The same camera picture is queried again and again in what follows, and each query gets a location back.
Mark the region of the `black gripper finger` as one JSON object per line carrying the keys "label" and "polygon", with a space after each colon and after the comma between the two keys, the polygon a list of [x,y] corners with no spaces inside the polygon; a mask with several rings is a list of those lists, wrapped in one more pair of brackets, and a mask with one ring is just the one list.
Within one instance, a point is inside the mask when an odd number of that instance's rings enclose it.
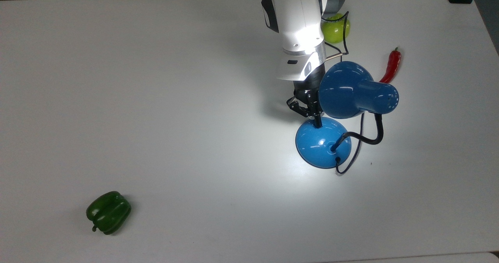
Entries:
{"label": "black gripper finger", "polygon": [[322,127],[322,108],[320,106],[318,99],[308,99],[308,109],[310,111],[310,115],[313,117],[313,124],[315,128],[319,129]]}
{"label": "black gripper finger", "polygon": [[310,110],[301,106],[295,96],[287,100],[287,105],[290,110],[296,112],[297,114],[303,117],[310,117]]}

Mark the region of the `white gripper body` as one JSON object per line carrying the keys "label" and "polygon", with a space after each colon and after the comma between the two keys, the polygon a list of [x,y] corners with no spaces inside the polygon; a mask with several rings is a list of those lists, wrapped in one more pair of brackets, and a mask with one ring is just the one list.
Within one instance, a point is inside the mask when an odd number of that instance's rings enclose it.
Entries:
{"label": "white gripper body", "polygon": [[311,54],[288,54],[285,52],[277,68],[277,78],[292,81],[294,96],[307,102],[309,95],[317,96],[319,86],[326,73],[324,52]]}

